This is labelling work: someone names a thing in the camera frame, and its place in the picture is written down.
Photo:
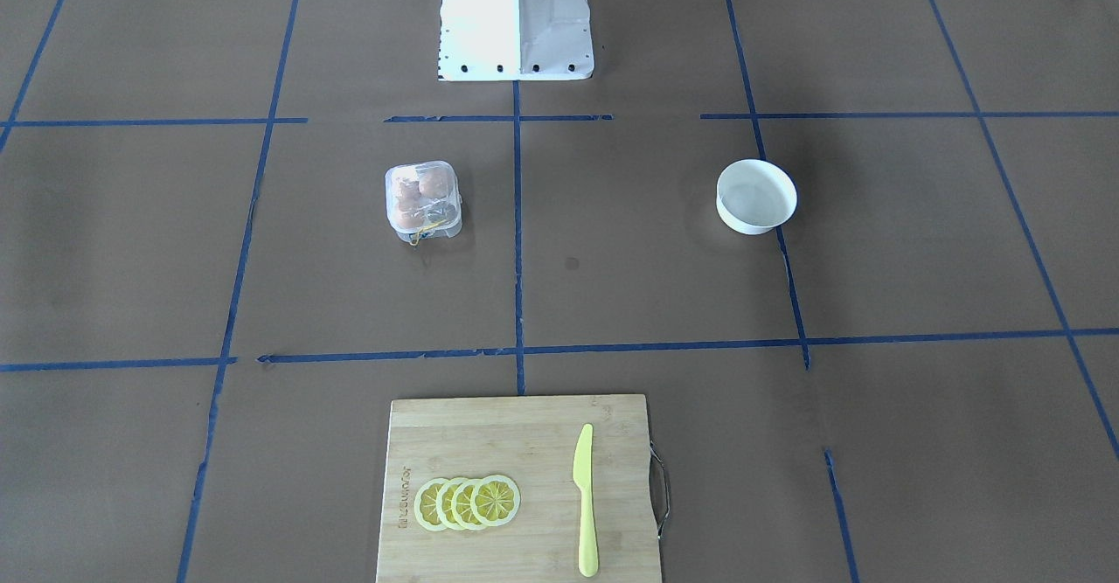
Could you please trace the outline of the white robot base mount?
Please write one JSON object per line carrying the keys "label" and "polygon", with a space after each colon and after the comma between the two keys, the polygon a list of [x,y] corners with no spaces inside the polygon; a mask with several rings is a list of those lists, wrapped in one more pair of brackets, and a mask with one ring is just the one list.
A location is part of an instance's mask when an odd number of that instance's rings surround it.
{"label": "white robot base mount", "polygon": [[590,79],[587,0],[442,0],[438,78]]}

